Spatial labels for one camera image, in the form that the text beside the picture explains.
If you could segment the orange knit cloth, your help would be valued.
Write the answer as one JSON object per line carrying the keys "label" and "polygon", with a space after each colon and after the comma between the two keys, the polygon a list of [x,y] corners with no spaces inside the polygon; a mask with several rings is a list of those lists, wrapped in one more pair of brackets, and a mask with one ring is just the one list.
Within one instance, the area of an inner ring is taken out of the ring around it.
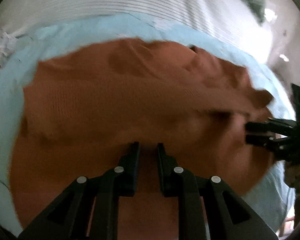
{"label": "orange knit cloth", "polygon": [[24,88],[10,188],[27,227],[72,181],[113,168],[141,144],[137,193],[123,198],[119,239],[176,239],[177,200],[159,190],[151,152],[167,153],[195,175],[219,176],[239,195],[274,163],[245,144],[245,123],[270,117],[272,96],[248,71],[198,47],[136,38],[97,43],[41,61]]}

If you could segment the white striped blanket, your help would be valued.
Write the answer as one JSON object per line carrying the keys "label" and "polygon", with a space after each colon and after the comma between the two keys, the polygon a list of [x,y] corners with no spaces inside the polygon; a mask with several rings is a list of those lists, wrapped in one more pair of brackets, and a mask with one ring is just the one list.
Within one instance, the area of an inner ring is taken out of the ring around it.
{"label": "white striped blanket", "polygon": [[273,36],[241,0],[3,0],[0,27],[25,33],[34,25],[117,13],[143,13],[175,21],[265,59]]}

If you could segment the light blue floral bedsheet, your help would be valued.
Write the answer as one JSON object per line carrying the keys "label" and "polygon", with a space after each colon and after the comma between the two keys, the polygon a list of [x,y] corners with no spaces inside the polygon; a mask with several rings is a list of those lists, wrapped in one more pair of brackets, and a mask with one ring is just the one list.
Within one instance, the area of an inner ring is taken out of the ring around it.
{"label": "light blue floral bedsheet", "polygon": [[0,226],[18,236],[21,224],[15,214],[8,168],[12,146],[23,108],[23,87],[30,83],[37,62],[61,56],[83,46],[124,37],[145,41],[167,40],[195,45],[211,54],[248,69],[253,87],[273,96],[269,110],[275,118],[295,119],[288,95],[274,73],[264,64],[238,48],[175,21],[146,14],[117,14],[40,25],[26,34],[4,43],[12,49],[2,59],[0,70]]}

